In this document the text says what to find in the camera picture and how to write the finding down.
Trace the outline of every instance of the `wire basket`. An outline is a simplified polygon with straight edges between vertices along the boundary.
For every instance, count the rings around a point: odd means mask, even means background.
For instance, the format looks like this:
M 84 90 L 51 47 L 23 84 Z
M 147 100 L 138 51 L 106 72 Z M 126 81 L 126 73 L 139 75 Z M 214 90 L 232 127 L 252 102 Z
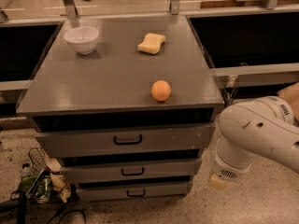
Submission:
M 47 168 L 45 158 L 46 153 L 42 147 L 33 147 L 29 150 L 28 156 L 32 163 L 32 171 L 34 174 L 39 174 Z

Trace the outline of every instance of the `drawer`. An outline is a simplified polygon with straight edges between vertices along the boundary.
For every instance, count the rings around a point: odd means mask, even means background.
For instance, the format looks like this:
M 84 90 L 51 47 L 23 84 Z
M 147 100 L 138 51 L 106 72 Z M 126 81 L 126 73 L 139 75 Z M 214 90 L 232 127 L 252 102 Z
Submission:
M 170 161 L 137 161 L 99 165 L 62 167 L 66 180 L 72 184 L 147 179 L 167 176 L 196 175 L 201 159 Z
M 38 133 L 36 140 L 52 158 L 86 157 L 204 149 L 214 133 L 212 123 L 196 127 Z
M 92 202 L 104 200 L 161 197 L 171 195 L 186 195 L 191 191 L 191 189 L 192 181 L 178 181 L 158 184 L 151 183 L 116 186 L 109 188 L 77 189 L 76 193 L 82 201 Z

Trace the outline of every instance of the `gray countertop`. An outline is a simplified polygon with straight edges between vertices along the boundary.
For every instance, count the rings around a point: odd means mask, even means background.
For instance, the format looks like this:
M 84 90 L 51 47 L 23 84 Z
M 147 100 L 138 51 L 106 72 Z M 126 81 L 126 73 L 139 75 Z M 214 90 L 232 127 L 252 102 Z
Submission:
M 64 41 L 72 27 L 100 32 L 93 53 L 76 54 Z M 157 55 L 139 52 L 147 33 L 166 36 Z M 164 103 L 150 94 L 166 80 L 172 89 Z M 106 18 L 66 21 L 33 83 L 17 108 L 20 115 L 109 110 L 222 106 L 223 100 L 185 16 Z

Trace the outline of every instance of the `cabinet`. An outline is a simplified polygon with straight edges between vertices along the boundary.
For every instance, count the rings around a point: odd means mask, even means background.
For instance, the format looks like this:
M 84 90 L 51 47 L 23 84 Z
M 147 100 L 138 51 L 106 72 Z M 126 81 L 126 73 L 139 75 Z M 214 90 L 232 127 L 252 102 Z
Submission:
M 100 31 L 86 56 L 63 40 L 78 24 Z M 137 50 L 149 32 L 166 36 L 155 56 Z M 172 88 L 163 103 L 158 79 Z M 161 15 L 66 21 L 17 113 L 79 198 L 99 201 L 189 193 L 222 109 L 186 17 Z

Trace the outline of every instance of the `bottle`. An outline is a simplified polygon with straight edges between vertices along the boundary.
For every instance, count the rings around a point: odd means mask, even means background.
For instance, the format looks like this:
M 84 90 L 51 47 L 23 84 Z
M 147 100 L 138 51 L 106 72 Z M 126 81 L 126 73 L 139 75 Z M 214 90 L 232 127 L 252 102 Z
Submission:
M 21 179 L 31 175 L 31 167 L 29 163 L 24 163 L 21 167 Z

